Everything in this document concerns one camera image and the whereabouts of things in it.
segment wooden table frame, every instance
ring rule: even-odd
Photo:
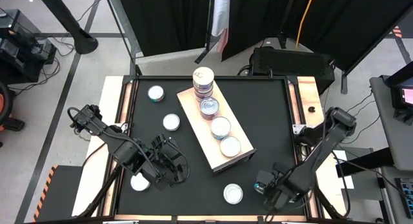
[[[99,107],[105,123],[124,123],[131,118],[129,110],[133,110],[136,98],[136,91],[139,80],[128,80],[123,76],[108,76],[105,79],[105,84],[101,94]],[[323,110],[318,96],[317,86],[313,77],[298,77],[297,85],[292,83],[288,86],[290,90],[290,99],[292,111],[294,114],[295,124],[301,124],[305,121],[308,125],[318,125],[324,120]],[[309,112],[308,108],[314,107],[315,112]],[[89,156],[102,141],[92,136],[88,152]],[[91,157],[83,169],[79,189],[72,212],[73,216],[80,214],[88,204],[94,199],[95,195],[101,188],[105,177],[110,171],[106,168],[115,167],[115,163],[110,160],[108,150],[103,147]],[[321,191],[325,194],[329,202],[337,209],[340,214],[345,213],[345,205],[340,189],[340,179],[337,176],[335,160],[330,157],[320,166],[317,171],[317,180]],[[159,220],[171,221],[172,216],[147,216],[147,215],[117,215],[112,208],[112,202],[117,198],[115,189],[119,189],[120,185],[114,182],[106,194],[105,203],[94,212],[94,216],[99,215],[116,215],[116,219],[133,219],[133,220]],[[308,206],[310,215],[313,218],[318,218],[322,213],[328,217],[326,212],[322,212],[317,208],[318,204],[314,196],[311,197]],[[257,216],[178,216],[178,221],[257,221]],[[273,221],[306,221],[305,216],[275,216]]]

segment caution stripe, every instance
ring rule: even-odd
[[[393,28],[393,31],[392,31],[392,33],[396,36],[396,37],[403,37],[403,35],[401,34],[401,30],[400,30],[400,28],[398,27],[398,26],[395,26],[394,28]]]
[[[40,200],[39,200],[39,203],[37,204],[36,210],[35,210],[35,212],[34,212],[32,222],[36,222],[36,221],[37,221],[37,218],[39,217],[39,213],[40,213],[41,207],[43,206],[43,203],[45,202],[46,193],[47,193],[47,191],[49,190],[50,182],[52,181],[52,177],[53,177],[53,175],[54,175],[54,172],[56,171],[56,168],[57,168],[57,165],[54,165],[54,166],[50,169],[50,171],[49,171],[49,176],[47,177],[46,185],[45,185],[45,187],[43,188],[43,191],[42,191],[42,193],[41,193],[41,195],[40,195]]]

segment black speaker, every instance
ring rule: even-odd
[[[271,46],[255,48],[250,57],[252,76],[314,76],[318,94],[321,95],[335,80],[334,60],[326,54],[276,50]]]

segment gray floor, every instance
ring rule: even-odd
[[[80,15],[94,2],[94,0],[63,0],[74,17]],[[40,0],[0,0],[4,9],[18,8],[42,32],[64,33],[65,29],[50,13]],[[80,21],[86,25],[89,13]],[[117,33],[114,19],[110,14],[106,1],[102,1],[90,29],[93,33]],[[34,192],[32,202],[28,208],[25,221],[32,219],[48,171],[52,165],[81,165],[86,154],[87,142],[74,136],[68,127],[70,122],[65,114],[68,107],[82,107],[87,103],[97,103],[105,76],[123,75],[129,71],[130,61],[121,38],[100,38],[99,48],[91,54],[80,57],[74,80],[65,101],[64,112],[59,117],[50,150],[42,173],[38,174],[39,183]],[[271,40],[271,45],[277,47],[277,41]],[[403,40],[407,50],[413,54],[413,39]],[[61,51],[68,49],[56,43]],[[288,47],[293,49],[294,43],[289,41]],[[211,53],[206,56],[201,65],[215,70],[218,75],[235,75],[248,62],[253,48],[234,56],[230,60],[220,63],[220,54]],[[163,56],[145,57],[137,62],[144,74],[190,74],[198,65],[195,58],[202,52],[191,50]],[[30,178],[32,177],[39,153],[45,142],[57,103],[62,93],[63,85],[73,66],[75,54],[67,57],[57,57],[61,63],[60,73],[47,84],[23,92],[15,100],[14,114],[26,121],[26,128],[22,132],[0,132],[0,139],[4,147],[0,148],[0,219],[2,223],[14,223],[25,195]],[[339,92],[338,79],[331,87],[327,97],[327,105],[349,108],[362,100],[370,93],[368,79],[381,74],[392,74],[405,65],[398,46],[394,39],[384,39],[349,75],[348,95]],[[358,130],[369,125],[378,116],[375,104],[370,104],[358,115]],[[387,146],[381,123],[378,121],[366,130],[361,137],[350,147],[381,149]],[[372,221],[381,216],[378,202],[352,200],[350,217],[360,221]]]

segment floor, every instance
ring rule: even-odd
[[[63,0],[75,18],[97,0]],[[40,0],[0,0],[3,9],[18,8],[44,33],[65,33],[65,29]],[[105,0],[88,12],[80,25],[90,33],[118,33],[113,16]],[[75,135],[68,127],[68,107],[82,107],[97,103],[105,76],[128,74],[130,61],[120,37],[101,35],[95,52],[60,57],[61,71],[45,85],[23,92],[15,100],[14,115],[26,122],[22,132],[0,132],[5,144],[0,148],[0,218],[2,223],[31,221],[48,171],[53,165],[81,165],[88,143]],[[56,43],[62,51],[65,45]],[[277,47],[274,39],[266,43]],[[413,39],[402,39],[407,52],[413,54]],[[294,43],[287,43],[293,48]],[[220,63],[220,55],[212,52],[201,65],[207,65],[219,75],[235,75],[247,64],[253,48]],[[137,60],[144,74],[190,74],[197,65],[195,58],[202,49],[178,52],[163,56],[144,57]],[[321,97],[326,107],[349,108],[370,94],[368,79],[381,74],[393,74],[406,65],[393,37],[386,38],[354,69],[348,77],[348,95],[340,93],[339,71],[328,96]],[[46,67],[52,71],[53,66]],[[358,115],[358,128],[371,124],[378,116],[375,104],[370,104]],[[364,131],[349,147],[381,149],[387,146],[380,122]],[[360,221],[373,221],[381,216],[378,202],[352,200],[350,217]]]

